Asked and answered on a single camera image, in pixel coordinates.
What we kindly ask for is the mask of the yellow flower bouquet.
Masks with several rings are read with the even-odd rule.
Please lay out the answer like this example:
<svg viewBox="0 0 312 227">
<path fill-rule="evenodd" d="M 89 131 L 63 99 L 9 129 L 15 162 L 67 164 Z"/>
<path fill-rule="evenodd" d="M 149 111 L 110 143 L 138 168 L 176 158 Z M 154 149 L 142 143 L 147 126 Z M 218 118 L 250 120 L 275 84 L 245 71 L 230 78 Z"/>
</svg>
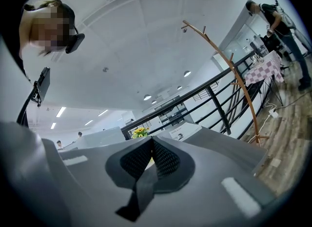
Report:
<svg viewBox="0 0 312 227">
<path fill-rule="evenodd" d="M 141 138 L 148 136 L 149 128 L 148 127 L 141 127 L 134 131 L 132 138 Z"/>
</svg>

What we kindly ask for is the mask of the person's black and white top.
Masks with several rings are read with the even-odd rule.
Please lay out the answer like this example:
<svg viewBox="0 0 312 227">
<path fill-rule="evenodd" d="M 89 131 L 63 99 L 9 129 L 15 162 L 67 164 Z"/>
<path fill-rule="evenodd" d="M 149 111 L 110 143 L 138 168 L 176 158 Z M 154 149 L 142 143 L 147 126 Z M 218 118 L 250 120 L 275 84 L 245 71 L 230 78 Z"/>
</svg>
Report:
<svg viewBox="0 0 312 227">
<path fill-rule="evenodd" d="M 16 122 L 33 87 L 0 35 L 0 122 Z"/>
</svg>

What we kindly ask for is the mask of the black framed window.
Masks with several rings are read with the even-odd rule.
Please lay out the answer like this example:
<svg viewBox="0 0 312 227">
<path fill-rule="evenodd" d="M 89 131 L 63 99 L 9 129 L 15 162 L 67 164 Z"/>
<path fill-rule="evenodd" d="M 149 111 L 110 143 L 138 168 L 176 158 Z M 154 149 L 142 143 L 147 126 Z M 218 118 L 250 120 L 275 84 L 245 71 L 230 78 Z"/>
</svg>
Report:
<svg viewBox="0 0 312 227">
<path fill-rule="evenodd" d="M 165 107 L 166 105 L 170 104 L 171 102 L 174 102 L 176 100 L 178 100 L 180 98 L 180 96 L 174 97 L 173 99 L 165 102 L 164 104 L 158 106 L 155 108 L 155 111 Z M 161 123 L 163 125 L 172 122 L 174 119 L 176 119 L 177 117 L 180 117 L 183 113 L 185 113 L 187 111 L 184 103 L 180 103 L 178 105 L 176 105 L 173 108 L 168 109 L 165 112 L 162 112 L 161 114 L 159 114 L 159 119 L 161 120 Z"/>
</svg>

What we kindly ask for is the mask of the black mounted phone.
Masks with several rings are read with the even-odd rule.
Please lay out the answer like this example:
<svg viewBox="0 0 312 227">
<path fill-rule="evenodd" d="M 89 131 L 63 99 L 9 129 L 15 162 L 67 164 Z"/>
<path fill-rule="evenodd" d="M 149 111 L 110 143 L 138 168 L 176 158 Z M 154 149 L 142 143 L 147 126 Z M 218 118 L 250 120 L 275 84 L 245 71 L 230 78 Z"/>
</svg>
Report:
<svg viewBox="0 0 312 227">
<path fill-rule="evenodd" d="M 33 89 L 27 97 L 25 103 L 23 104 L 20 113 L 17 118 L 17 123 L 22 125 L 26 119 L 26 109 L 30 101 L 33 101 L 37 104 L 37 107 L 40 107 L 44 101 L 47 90 L 50 86 L 50 68 L 43 68 L 40 77 L 37 81 L 34 82 Z"/>
</svg>

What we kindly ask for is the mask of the checkered tablecloth table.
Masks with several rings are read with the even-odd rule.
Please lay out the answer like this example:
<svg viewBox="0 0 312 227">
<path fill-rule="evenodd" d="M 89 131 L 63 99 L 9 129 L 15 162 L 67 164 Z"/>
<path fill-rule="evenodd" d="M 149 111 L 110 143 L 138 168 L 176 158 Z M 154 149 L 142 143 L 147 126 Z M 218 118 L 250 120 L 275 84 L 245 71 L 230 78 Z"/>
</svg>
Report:
<svg viewBox="0 0 312 227">
<path fill-rule="evenodd" d="M 282 59 L 276 51 L 272 51 L 261 58 L 245 74 L 246 85 L 257 84 L 259 86 L 261 103 L 265 102 L 268 92 L 274 94 L 277 100 L 283 105 L 277 83 L 284 83 L 281 73 Z"/>
</svg>

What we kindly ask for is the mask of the dark grey table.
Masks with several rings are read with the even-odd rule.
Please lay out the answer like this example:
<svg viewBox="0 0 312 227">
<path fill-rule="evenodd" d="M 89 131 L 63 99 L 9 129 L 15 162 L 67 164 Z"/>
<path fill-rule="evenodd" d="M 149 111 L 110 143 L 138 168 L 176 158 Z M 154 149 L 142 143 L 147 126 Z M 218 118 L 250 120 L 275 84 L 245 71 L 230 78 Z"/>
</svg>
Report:
<svg viewBox="0 0 312 227">
<path fill-rule="evenodd" d="M 268 156 L 268 151 L 262 147 L 205 127 L 183 142 L 222 154 L 251 174 L 256 174 L 260 170 Z"/>
</svg>

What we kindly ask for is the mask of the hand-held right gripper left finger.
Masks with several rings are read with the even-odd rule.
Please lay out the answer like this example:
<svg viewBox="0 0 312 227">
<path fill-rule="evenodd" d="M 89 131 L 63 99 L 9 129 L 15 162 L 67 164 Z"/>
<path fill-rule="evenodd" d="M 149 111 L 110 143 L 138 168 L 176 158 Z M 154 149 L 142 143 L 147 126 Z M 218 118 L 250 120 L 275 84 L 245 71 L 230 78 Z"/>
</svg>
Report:
<svg viewBox="0 0 312 227">
<path fill-rule="evenodd" d="M 76 227 L 152 227 L 144 216 L 153 199 L 150 137 L 60 153 L 75 182 L 68 193 Z"/>
</svg>

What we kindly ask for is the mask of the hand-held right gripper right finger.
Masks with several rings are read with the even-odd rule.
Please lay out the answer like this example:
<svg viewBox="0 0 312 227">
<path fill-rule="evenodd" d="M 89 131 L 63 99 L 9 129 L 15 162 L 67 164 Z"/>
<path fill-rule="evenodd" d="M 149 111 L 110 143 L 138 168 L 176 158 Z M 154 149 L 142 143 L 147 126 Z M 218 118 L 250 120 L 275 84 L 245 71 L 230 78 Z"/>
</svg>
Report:
<svg viewBox="0 0 312 227">
<path fill-rule="evenodd" d="M 274 199 L 250 171 L 218 152 L 184 142 L 165 142 L 188 153 L 195 172 L 179 191 L 154 197 L 142 227 L 247 227 Z"/>
</svg>

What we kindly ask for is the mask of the black metal railing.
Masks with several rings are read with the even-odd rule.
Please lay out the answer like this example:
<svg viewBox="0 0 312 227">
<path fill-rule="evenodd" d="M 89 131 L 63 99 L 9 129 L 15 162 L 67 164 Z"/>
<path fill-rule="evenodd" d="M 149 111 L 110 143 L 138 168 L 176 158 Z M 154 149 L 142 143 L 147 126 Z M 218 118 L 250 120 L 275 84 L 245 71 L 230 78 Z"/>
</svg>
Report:
<svg viewBox="0 0 312 227">
<path fill-rule="evenodd" d="M 259 86 L 246 85 L 245 74 L 253 67 L 254 52 L 234 64 L 236 73 L 226 69 L 196 89 L 181 96 L 165 107 L 153 111 L 121 129 L 126 140 L 132 139 L 134 131 L 148 127 L 148 135 L 169 130 L 187 121 L 226 134 L 234 138 L 242 135 L 253 125 L 264 103 L 261 103 Z M 159 114 L 184 103 L 187 111 L 165 125 Z"/>
</svg>

